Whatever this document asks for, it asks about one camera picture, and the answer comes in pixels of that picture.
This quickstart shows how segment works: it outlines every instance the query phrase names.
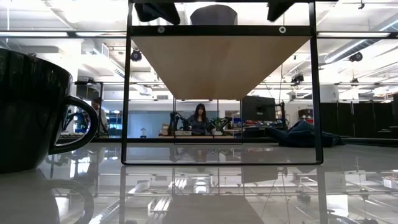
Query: coffee mug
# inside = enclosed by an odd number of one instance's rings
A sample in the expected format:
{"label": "coffee mug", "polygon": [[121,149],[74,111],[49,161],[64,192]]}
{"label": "coffee mug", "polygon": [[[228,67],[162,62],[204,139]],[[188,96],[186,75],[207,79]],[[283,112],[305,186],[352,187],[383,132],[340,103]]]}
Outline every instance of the coffee mug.
{"label": "coffee mug", "polygon": [[[0,174],[37,167],[48,154],[78,149],[98,128],[96,111],[70,96],[72,76],[34,56],[0,49]],[[85,110],[89,128],[73,142],[57,144],[68,105]]]}

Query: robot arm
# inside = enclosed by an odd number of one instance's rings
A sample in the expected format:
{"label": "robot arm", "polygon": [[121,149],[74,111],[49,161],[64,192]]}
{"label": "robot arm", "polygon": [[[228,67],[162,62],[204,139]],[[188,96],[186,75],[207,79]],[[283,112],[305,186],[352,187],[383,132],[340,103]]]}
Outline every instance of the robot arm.
{"label": "robot arm", "polygon": [[191,130],[191,123],[189,122],[188,119],[185,119],[178,112],[171,112],[170,113],[170,124],[169,124],[169,128],[167,130],[168,135],[173,135],[174,132],[177,130],[177,124],[178,124],[179,120],[182,121],[182,129],[184,131]]}
{"label": "robot arm", "polygon": [[222,119],[219,119],[217,122],[218,124],[216,124],[216,119],[212,119],[210,122],[208,122],[208,124],[206,125],[206,130],[208,132],[212,132],[213,129],[215,128],[219,128],[220,130],[222,130],[229,122],[232,121],[232,118],[230,117],[224,117]]}

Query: white column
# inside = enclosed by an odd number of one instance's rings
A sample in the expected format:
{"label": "white column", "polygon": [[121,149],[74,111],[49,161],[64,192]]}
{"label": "white column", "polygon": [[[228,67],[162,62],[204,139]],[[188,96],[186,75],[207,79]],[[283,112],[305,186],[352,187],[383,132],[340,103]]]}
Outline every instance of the white column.
{"label": "white column", "polygon": [[339,100],[337,85],[320,86],[321,103],[335,103]]}

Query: ceiling light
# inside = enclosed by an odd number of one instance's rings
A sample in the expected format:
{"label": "ceiling light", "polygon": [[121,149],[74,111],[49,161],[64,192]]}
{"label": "ceiling light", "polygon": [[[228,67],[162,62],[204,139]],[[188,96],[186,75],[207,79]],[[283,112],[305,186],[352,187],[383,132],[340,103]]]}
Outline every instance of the ceiling light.
{"label": "ceiling light", "polygon": [[318,37],[329,37],[329,38],[342,38],[342,37],[388,37],[389,32],[319,32]]}
{"label": "ceiling light", "polygon": [[68,37],[66,32],[0,32],[0,37]]}
{"label": "ceiling light", "polygon": [[76,32],[78,37],[126,37],[126,32]]}

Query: ceiling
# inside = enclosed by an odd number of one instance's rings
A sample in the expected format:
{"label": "ceiling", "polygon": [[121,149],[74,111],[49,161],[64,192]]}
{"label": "ceiling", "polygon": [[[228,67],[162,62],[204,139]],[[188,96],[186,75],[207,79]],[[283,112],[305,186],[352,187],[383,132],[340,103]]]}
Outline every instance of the ceiling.
{"label": "ceiling", "polygon": [[[210,3],[195,2],[177,4],[182,24],[190,24],[189,16],[198,7]],[[308,25],[308,4],[295,4],[278,20],[266,20],[265,3],[227,3],[238,13],[238,25]],[[380,31],[388,21],[398,20],[398,1],[365,1],[362,9],[359,0],[341,0],[337,3],[317,3],[318,31]],[[124,31],[126,30],[126,0],[2,0],[0,1],[0,30],[77,30]],[[166,25],[158,19],[150,23],[139,22],[133,12],[133,24]],[[398,80],[396,40],[382,40],[361,49],[363,59],[350,62],[343,58],[325,64],[324,58],[358,43],[360,40],[319,39],[318,55],[321,82],[350,82],[354,77],[360,82],[396,82]],[[102,82],[122,82],[126,40],[120,39],[1,39],[0,45],[26,53],[38,53],[39,57],[60,63],[75,78],[92,77]],[[143,57],[131,63],[131,77],[136,82],[160,82]],[[279,82],[290,82],[293,75],[302,73],[304,82],[311,82],[310,44],[307,42],[272,72],[266,82],[272,91],[281,89]],[[154,90],[165,90],[157,86]],[[357,88],[362,93],[377,86]],[[288,87],[285,92],[310,93],[309,87]]]}

